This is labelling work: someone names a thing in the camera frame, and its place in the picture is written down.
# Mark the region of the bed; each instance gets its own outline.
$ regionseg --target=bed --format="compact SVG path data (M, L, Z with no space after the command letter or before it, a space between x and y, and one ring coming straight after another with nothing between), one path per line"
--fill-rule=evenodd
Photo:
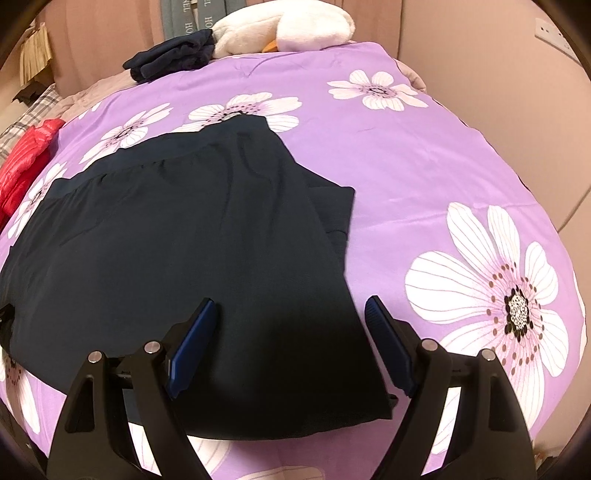
M117 148L195 131L247 104L267 117L298 163L355 188L346 279L358 311L377 294L393 316L450 351L495 350L534 437L586 340L569 256L484 137L413 89L374 43L232 57L93 105L61 129L52 161L0 234L0 264L54 179L72 178ZM64 393L26 365L6 357L3 365L0 398L48 453ZM5 380L15 376L20 391L11 402ZM388 389L402 399L392 420L301 439L191 442L214 479L370 478L407 406L403 393ZM458 398L450 390L426 472L444 459ZM131 432L142 465L157 472L141 426L132 424Z

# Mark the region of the blue gripper pad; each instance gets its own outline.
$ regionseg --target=blue gripper pad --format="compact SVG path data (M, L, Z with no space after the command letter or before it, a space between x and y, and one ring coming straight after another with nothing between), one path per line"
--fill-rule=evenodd
M170 360L166 390L171 398L189 387L197 366L203 358L217 323L217 307L209 300L198 313L176 353Z
M370 297L365 303L365 324L392 383L403 390L407 397L412 397L418 387L413 376L413 358L394 331L389 318L392 319L380 299L376 296Z

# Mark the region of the white flower print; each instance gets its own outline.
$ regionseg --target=white flower print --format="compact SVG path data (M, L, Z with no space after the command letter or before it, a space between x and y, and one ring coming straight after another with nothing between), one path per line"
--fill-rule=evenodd
M384 110L390 108L397 112L404 110L404 104L425 108L428 105L415 98L418 92L409 85L401 83L392 85L394 78L386 72L376 73L371 80L363 70L355 70L350 76L349 81L338 80L337 82L328 82L331 87L329 93L337 100L348 100L361 95L363 104L372 110Z
M479 317L452 331L441 345L465 355L476 355L483 348L495 351L531 428L544 400L543 366L553 377L560 375L569 352L562 319L544 308L558 295L556 272L538 242L527 247L521 272L519 233L499 206L488 209L491 235L460 203L449 205L447 226L469 267L446 253L426 252L413 261L406 275L407 297L428 322L449 324ZM449 446L459 398L460 390L450 389L433 453Z
M26 422L39 434L41 427L27 373L0 348L0 382L6 382L7 407L21 427Z
M156 475L160 475L160 470L154 460L154 455L150 449L150 444L148 443L144 428L141 425L130 423L129 431L131 432L131 438L134 441L135 451L138 454L139 464L142 468L155 473ZM188 436L188 438L191 446L209 474L214 473L215 470L217 470L217 467L219 467L225 460L232 444L232 442L228 440L209 440L191 436Z
M579 291L579 284L577 283L577 275L573 272L573 280L574 280L574 289L577 291L577 297L579 298L579 305L581 307L581 313L583 314L583 330L581 331L581 347L579 350L579 364L583 359L583 352L585 347L587 346L587 319L586 319L586 312L585 312L585 304L583 303L583 297L581 296L581 292Z
M189 114L192 123L184 124L173 132L199 132L202 128L218 124L233 116L259 115L267 119L269 128L275 133L287 132L297 127L300 120L293 115L283 115L301 107L298 97L283 97L269 100L272 94L269 92L255 93L254 95L236 95L223 105L205 105L193 110Z
M29 189L25 199L18 208L17 219L8 231L8 238L12 238L13 236L18 238L22 229L25 228L25 225L29 221L29 218L31 218L31 215L39 206L39 203L45 198L52 182L64 176L66 172L65 166L65 163L56 163L49 169L45 177L40 178Z
M250 473L238 480L324 480L324 474L313 466L280 466L273 470Z
M127 120L122 126L115 127L105 133L100 142L92 147L80 160L87 162L85 169L96 160L114 153L119 147L128 148L140 142L148 134L148 125L162 120L173 109L166 108L170 103L163 103L149 111L143 111Z
M100 107L100 102L98 102L97 104L93 105L88 110L84 110L80 115L78 115L78 120L82 120L88 112L96 112L96 109L98 107Z

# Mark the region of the red puffer jacket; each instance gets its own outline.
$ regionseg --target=red puffer jacket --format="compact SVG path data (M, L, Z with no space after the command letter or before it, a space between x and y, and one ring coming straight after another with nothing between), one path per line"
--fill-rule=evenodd
M0 228L17 211L27 191L49 163L48 147L64 123L56 118L29 128L0 168Z

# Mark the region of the black cloth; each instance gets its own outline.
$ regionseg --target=black cloth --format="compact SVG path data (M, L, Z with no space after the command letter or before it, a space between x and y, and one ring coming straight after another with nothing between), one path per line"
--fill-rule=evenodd
M298 165L257 116L120 149L56 180L12 247L4 346L67 392L90 351L131 353L209 297L220 325L174 402L188 434L275 439L390 418L343 275L353 193Z
M138 83L151 82L169 73L203 68L215 48L210 28L163 41L151 49L137 52L123 64Z

